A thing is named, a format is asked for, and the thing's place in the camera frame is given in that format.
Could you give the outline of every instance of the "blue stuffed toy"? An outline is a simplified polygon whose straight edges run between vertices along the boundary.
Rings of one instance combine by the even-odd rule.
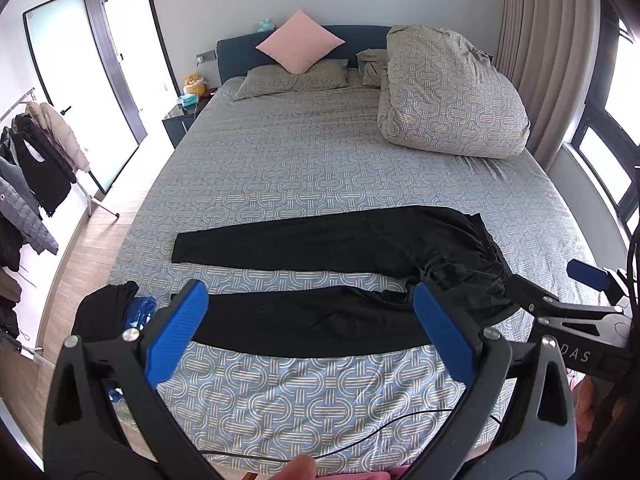
[[[272,30],[276,30],[276,26],[271,23],[271,20],[267,18],[263,22],[259,23],[258,32],[271,32]]]

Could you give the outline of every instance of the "wooden floor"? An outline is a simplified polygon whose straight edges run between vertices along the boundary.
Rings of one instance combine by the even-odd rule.
[[[166,134],[150,134],[111,187],[104,203],[120,213],[115,219],[98,208],[84,222],[75,245],[69,249],[44,329],[44,358],[55,363],[64,339],[70,335],[78,304],[87,294],[106,285],[120,245],[156,176],[173,148]],[[52,369],[0,348],[0,396],[16,423],[42,456],[44,411]],[[132,447],[152,458],[139,432],[125,427]],[[244,471],[224,466],[216,469],[228,480],[239,480]]]

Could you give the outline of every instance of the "gray pillow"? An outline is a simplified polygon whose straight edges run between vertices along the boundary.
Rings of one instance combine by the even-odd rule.
[[[362,75],[362,84],[380,88],[382,69],[386,67],[386,49],[368,48],[357,54],[358,69]]]
[[[378,107],[378,127],[386,140],[491,158],[509,158],[524,149],[529,120],[518,92],[462,35],[403,25],[386,35],[386,49]]]
[[[347,86],[348,59],[321,59],[303,74],[292,74],[280,65],[252,68],[233,101],[281,92],[311,92]]]

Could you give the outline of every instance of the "pillow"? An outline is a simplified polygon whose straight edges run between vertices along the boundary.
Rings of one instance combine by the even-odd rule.
[[[382,69],[386,67],[386,49],[368,48],[357,54],[358,69],[364,86],[380,88]]]
[[[280,92],[311,92],[347,86],[348,59],[321,59],[303,74],[291,74],[280,65],[252,68],[233,101]]]
[[[256,48],[292,74],[303,74],[343,43],[299,10]]]
[[[462,35],[427,25],[393,27],[386,50],[378,107],[386,140],[491,158],[524,149],[529,119],[518,92]]]

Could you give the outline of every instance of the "pink pillow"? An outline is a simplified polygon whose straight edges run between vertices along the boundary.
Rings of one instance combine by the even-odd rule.
[[[303,74],[343,43],[299,10],[256,48],[292,74]]]

